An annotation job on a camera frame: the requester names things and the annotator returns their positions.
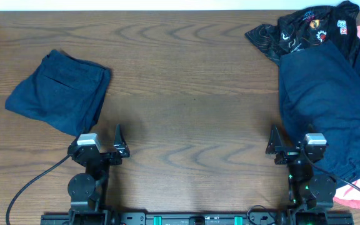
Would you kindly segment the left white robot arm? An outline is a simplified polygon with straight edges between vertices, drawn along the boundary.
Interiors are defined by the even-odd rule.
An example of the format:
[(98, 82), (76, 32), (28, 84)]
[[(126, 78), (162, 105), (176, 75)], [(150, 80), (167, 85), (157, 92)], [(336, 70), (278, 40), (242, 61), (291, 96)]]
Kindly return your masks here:
[(106, 205), (109, 169), (130, 156), (119, 124), (116, 125), (113, 151), (101, 152), (100, 148), (98, 135), (88, 133), (79, 135), (67, 149), (67, 155), (85, 167), (85, 171), (75, 175), (67, 185), (71, 197), (69, 224), (121, 223), (119, 214)]

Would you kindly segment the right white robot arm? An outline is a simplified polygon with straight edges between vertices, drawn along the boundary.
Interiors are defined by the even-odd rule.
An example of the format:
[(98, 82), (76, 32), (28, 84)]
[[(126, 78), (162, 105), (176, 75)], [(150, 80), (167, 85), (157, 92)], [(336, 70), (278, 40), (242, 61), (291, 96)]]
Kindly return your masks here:
[(324, 157), (327, 141), (321, 133), (307, 133), (295, 146), (286, 144), (279, 129), (271, 126), (266, 154), (274, 155), (275, 164), (285, 164), (289, 171), (291, 205), (276, 216), (275, 223), (329, 224), (328, 209), (334, 205), (336, 181), (331, 176), (314, 172), (314, 163)]

